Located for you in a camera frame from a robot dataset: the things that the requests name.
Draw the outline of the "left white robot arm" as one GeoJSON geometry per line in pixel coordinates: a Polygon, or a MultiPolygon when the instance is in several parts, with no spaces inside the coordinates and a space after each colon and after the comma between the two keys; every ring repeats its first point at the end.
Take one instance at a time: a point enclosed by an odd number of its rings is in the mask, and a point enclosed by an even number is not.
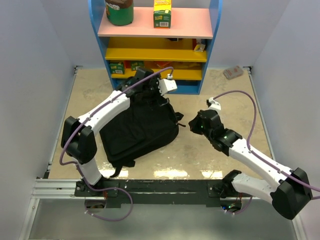
{"type": "Polygon", "coordinates": [[[131,100],[138,94],[147,92],[161,96],[176,90],[173,79],[174,68],[165,67],[153,72],[140,68],[128,83],[123,83],[89,112],[64,121],[59,163],[62,166],[75,165],[86,182],[86,191],[92,196],[99,196],[104,190],[95,156],[97,153],[96,135],[117,115],[127,110],[131,100]]]}

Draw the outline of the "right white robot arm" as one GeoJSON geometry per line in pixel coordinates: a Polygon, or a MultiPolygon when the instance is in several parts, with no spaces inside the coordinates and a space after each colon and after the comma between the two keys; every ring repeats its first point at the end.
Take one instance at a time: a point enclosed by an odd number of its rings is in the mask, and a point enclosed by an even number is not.
{"type": "Polygon", "coordinates": [[[248,194],[270,203],[284,218],[293,220],[312,200],[309,178],[301,169],[290,169],[247,145],[239,133],[224,127],[217,111],[200,110],[189,123],[190,131],[205,136],[215,150],[222,152],[257,173],[250,177],[233,170],[223,178],[223,192],[230,197],[248,194]]]}

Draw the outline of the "black backpack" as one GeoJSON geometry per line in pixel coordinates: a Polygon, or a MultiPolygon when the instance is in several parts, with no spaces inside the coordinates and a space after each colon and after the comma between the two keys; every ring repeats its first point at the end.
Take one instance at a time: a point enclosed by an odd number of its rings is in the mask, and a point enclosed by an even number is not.
{"type": "Polygon", "coordinates": [[[134,167],[137,158],[170,144],[183,117],[170,100],[163,106],[149,106],[135,104],[133,97],[130,107],[99,132],[107,160],[115,169],[111,177],[117,177],[123,167],[134,167]]]}

